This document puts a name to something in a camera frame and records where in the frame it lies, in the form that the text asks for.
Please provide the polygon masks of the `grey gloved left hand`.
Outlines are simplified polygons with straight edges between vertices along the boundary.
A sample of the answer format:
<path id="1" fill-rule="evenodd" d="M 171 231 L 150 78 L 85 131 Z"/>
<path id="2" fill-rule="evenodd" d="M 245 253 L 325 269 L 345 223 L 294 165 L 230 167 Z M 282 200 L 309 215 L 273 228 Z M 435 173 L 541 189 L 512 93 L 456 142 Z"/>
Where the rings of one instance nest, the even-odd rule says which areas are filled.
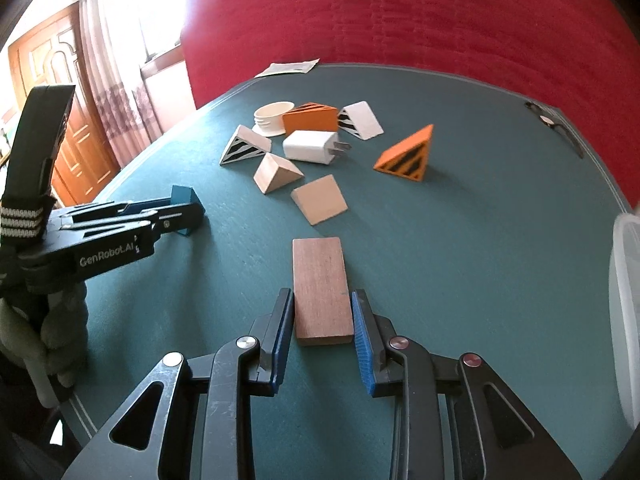
<path id="1" fill-rule="evenodd" d="M 1 352 L 27 370 L 38 401 L 56 408 L 65 389 L 75 385 L 88 349 L 87 286 L 79 282 L 49 295 L 1 300 Z"/>

